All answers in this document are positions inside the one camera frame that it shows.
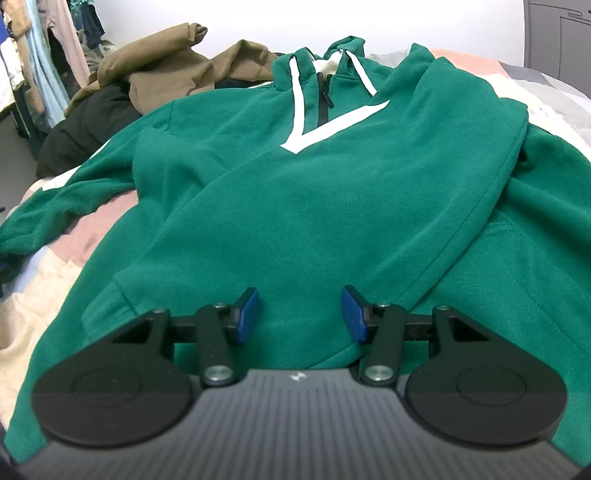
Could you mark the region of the black garment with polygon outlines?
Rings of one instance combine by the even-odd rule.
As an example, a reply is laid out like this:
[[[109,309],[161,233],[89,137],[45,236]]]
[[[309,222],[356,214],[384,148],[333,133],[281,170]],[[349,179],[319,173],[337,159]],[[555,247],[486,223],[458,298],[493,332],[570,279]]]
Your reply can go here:
[[[245,80],[223,80],[207,92],[173,100],[149,114],[132,105],[131,85],[116,81],[84,98],[72,113],[53,127],[37,160],[38,179],[55,177],[90,159],[108,140],[116,144],[137,140],[149,128],[166,131],[186,123],[213,126],[259,99],[269,88]]]

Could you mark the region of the grey door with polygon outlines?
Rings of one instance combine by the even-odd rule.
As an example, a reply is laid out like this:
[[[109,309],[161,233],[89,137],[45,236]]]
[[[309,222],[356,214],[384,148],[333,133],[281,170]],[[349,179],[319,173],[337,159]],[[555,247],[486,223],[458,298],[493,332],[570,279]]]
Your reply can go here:
[[[526,67],[590,96],[590,0],[524,1]]]

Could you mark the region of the green hooded sweatshirt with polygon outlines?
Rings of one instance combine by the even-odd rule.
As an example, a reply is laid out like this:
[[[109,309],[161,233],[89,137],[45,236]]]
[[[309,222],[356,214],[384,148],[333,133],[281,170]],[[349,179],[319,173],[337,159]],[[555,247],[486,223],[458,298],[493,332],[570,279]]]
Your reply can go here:
[[[416,312],[451,305],[549,364],[570,394],[555,443],[589,462],[590,163],[488,82],[420,45],[390,68],[349,37],[280,57],[270,84],[169,102],[6,219],[2,281],[129,191],[32,354],[5,440],[16,460],[44,445],[35,381],[140,314],[254,287],[238,368],[342,368],[363,353],[339,310],[353,285]]]

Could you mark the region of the light blue hanging garment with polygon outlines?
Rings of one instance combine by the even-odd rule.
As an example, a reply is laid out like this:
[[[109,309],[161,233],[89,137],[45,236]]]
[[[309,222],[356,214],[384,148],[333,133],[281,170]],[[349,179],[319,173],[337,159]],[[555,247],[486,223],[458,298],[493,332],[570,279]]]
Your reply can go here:
[[[26,41],[29,48],[29,61],[32,67],[33,79],[45,108],[46,123],[50,128],[53,128],[65,119],[64,111],[69,97],[44,40],[37,2],[25,0],[24,3],[31,22],[31,27],[26,33]]]

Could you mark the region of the tan hanging garment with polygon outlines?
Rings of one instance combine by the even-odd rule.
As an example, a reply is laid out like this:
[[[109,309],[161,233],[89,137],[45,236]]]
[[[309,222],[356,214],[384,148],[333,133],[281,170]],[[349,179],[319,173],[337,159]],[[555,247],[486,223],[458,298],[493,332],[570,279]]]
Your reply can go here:
[[[39,88],[34,80],[31,61],[29,59],[29,47],[26,40],[26,34],[31,32],[32,22],[26,9],[25,1],[2,1],[1,8],[8,15],[8,19],[10,20],[10,29],[13,38],[16,41],[18,53],[23,66],[24,77],[29,85],[29,103],[38,114],[44,114],[45,105]]]

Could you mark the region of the brown garment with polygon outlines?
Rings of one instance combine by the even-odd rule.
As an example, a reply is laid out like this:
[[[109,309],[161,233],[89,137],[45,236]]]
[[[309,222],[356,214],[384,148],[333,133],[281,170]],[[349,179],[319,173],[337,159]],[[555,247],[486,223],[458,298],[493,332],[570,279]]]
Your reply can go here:
[[[193,50],[207,29],[184,23],[126,44],[106,55],[88,85],[78,90],[64,111],[69,116],[83,100],[118,82],[129,83],[132,106],[145,115],[189,95],[210,91],[224,80],[266,82],[279,55],[262,44],[240,40],[209,59]]]

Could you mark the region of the pink hanging garment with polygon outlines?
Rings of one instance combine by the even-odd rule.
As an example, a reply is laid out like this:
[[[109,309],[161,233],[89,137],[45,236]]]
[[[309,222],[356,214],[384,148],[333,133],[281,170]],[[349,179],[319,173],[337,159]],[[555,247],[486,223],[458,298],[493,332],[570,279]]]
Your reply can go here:
[[[60,43],[68,65],[79,87],[87,85],[90,76],[82,45],[66,0],[40,0],[37,2],[41,25],[45,32],[51,31]]]

